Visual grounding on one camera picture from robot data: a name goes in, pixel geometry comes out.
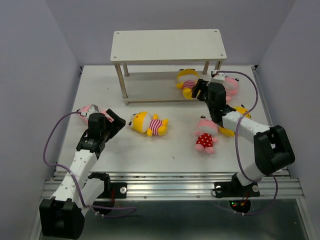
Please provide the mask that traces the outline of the yellow plush red-striped shirt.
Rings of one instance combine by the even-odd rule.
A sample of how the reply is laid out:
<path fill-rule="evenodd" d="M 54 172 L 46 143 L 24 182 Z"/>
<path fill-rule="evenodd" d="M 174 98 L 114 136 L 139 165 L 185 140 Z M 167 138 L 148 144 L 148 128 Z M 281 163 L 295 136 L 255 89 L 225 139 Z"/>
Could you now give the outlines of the yellow plush red-striped shirt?
<path fill-rule="evenodd" d="M 182 68 L 178 71 L 176 87 L 182 90 L 185 99 L 192 99 L 193 87 L 199 78 L 199 74 L 193 68 Z"/>

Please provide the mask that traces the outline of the yellow plush pink-striped shirt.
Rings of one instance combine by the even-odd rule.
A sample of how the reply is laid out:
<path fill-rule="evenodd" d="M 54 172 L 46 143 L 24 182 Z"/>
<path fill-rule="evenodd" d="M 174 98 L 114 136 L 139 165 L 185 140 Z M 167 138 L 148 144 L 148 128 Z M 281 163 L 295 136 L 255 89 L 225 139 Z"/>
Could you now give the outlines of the yellow plush pink-striped shirt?
<path fill-rule="evenodd" d="M 168 131 L 168 123 L 167 118 L 160 119 L 156 113 L 152 115 L 149 112 L 142 111 L 131 116 L 128 126 L 138 133 L 151 137 L 164 136 Z"/>

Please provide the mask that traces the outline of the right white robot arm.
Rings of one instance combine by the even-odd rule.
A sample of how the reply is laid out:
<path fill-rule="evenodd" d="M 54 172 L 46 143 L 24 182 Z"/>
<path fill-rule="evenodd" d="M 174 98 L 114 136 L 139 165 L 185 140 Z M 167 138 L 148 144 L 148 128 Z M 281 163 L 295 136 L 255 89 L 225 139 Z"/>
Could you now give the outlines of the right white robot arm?
<path fill-rule="evenodd" d="M 231 181 L 216 182 L 218 198 L 241 196 L 265 176 L 295 162 L 295 154 L 285 129 L 255 122 L 232 108 L 226 101 L 227 92 L 221 83 L 199 79 L 192 89 L 192 97 L 204 102 L 211 120 L 231 130 L 253 144 L 254 161 L 234 174 Z"/>

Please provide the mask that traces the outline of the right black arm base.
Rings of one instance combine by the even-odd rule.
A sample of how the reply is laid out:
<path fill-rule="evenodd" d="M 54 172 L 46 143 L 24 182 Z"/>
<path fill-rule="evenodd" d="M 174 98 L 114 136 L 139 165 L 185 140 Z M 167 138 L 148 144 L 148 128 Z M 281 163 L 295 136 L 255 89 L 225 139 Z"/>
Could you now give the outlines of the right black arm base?
<path fill-rule="evenodd" d="M 211 194 L 218 198 L 230 198 L 229 205 L 236 213 L 247 214 L 251 209 L 250 198 L 260 196 L 258 184 L 253 182 L 247 186 L 231 181 L 215 182 Z"/>

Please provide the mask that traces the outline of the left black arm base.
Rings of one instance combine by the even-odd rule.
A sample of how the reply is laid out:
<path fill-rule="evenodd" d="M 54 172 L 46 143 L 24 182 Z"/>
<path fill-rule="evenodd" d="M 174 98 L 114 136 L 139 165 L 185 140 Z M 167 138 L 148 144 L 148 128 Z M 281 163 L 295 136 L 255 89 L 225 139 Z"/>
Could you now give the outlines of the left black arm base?
<path fill-rule="evenodd" d="M 116 200 L 125 199 L 127 197 L 128 185 L 126 182 L 111 182 L 108 187 L 94 201 L 93 205 L 98 207 L 107 207 L 101 209 L 94 207 L 93 210 L 99 214 L 108 215 L 111 213 L 111 208 L 115 207 Z"/>

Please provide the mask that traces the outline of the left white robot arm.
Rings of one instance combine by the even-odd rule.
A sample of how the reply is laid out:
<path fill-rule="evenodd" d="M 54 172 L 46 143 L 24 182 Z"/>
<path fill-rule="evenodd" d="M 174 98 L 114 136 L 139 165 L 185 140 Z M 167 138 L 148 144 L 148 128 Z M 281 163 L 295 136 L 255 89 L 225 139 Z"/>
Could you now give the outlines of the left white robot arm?
<path fill-rule="evenodd" d="M 98 196 L 111 193 L 107 173 L 91 173 L 106 142 L 112 139 L 126 121 L 111 109 L 104 112 L 77 111 L 87 118 L 87 129 L 82 134 L 70 167 L 57 164 L 66 170 L 62 183 L 49 199 L 39 205 L 42 234 L 47 237 L 77 240 L 84 229 L 85 215 Z"/>

